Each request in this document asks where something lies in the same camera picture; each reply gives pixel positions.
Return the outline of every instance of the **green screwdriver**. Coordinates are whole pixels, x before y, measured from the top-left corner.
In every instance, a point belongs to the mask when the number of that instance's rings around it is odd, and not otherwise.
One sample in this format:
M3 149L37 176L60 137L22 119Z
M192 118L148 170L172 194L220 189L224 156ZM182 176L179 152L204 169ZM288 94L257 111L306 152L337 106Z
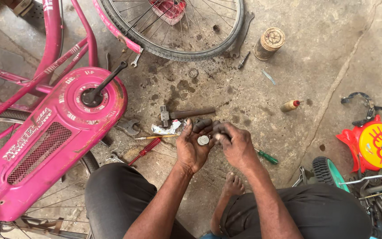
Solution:
M256 148L254 148L254 150L256 150L257 154L264 157L266 160L268 160L270 163L272 164L278 164L278 160L276 160L274 157L272 157L271 155L269 154L266 154L265 152L263 152L262 150L258 150Z

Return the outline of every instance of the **hand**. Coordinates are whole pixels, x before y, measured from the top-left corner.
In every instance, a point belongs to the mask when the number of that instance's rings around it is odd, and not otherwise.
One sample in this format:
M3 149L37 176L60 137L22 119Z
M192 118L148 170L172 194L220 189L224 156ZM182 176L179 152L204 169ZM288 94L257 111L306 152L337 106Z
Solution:
M250 132L242 130L229 122L217 124L210 133L215 144L221 144L228 162L244 173L249 168L260 164L251 141Z
M196 124L193 124L192 120L188 119L185 129L176 139L177 163L192 174L203 167L210 149L214 146L213 139L209 140L209 144L201 146L197 143L197 138L212 131L214 124L212 124L211 119L204 119Z

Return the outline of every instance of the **bare foot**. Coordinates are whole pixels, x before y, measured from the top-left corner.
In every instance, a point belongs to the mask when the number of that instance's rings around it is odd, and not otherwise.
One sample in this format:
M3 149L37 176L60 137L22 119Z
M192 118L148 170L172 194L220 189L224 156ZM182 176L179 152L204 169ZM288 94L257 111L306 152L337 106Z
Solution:
M217 236L222 235L222 232L220 231L220 218L231 196L242 195L244 193L244 185L242 184L241 179L233 172L228 172L226 174L226 180L222 188L219 202L213 212L212 220L210 221L210 229L213 234Z

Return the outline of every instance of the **concrete floor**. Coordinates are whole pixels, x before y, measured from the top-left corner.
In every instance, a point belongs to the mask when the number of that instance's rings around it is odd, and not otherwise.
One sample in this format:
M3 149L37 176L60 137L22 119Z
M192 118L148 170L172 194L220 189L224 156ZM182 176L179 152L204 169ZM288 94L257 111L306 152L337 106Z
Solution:
M137 68L129 67L119 75L129 97L122 120L138 119L141 133L137 136L143 137L150 134L151 124L158 123L160 105L168 104L172 110L214 106L216 113L207 117L247 129L256 148L280 161L273 166L261 160L277 188L294 183L299 165L310 171L317 156L331 158L347 177L353 161L347 146L335 135L352 128L352 121L364 118L368 108L361 99L341 105L340 98L362 91L382 106L382 0L244 3L246 10L256 16L246 36L248 44L242 45L239 58L234 60L225 53L202 62L173 62L144 52ZM113 66L121 60L132 62L136 54L130 50L122 53L125 46L106 30L91 1L80 4L97 38L100 66L105 67L106 52L111 54ZM82 25L70 9L71 3L65 1L65 51L84 36ZM251 54L244 68L237 70L243 55L252 51L268 27L284 31L283 47L268 61ZM43 34L0 6L0 68L30 77L42 57L44 39ZM79 66L86 63L83 59ZM189 68L199 71L194 80L187 76ZM277 84L264 77L261 69ZM0 81L0 99L17 89ZM27 104L32 99L22 100ZM279 106L289 100L304 103L294 111L282 113ZM113 140L110 148L98 144L92 149L101 165L108 163L105 159L112 150L130 161L149 143L137 142L119 128L113 128L108 136ZM136 166L160 188L175 160L175 141L167 138L138 160ZM236 172L220 148L215 147L191 181L177 218L194 236L209 231L209 220L228 171Z

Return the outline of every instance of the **green toy wheel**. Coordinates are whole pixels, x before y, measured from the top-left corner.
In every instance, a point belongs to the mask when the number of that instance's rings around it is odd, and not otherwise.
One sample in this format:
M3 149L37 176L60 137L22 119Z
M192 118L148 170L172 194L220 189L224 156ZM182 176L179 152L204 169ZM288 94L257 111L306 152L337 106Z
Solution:
M350 193L349 188L343 183L344 179L334 163L327 157L317 157L312 161L313 171L318 182L337 186Z

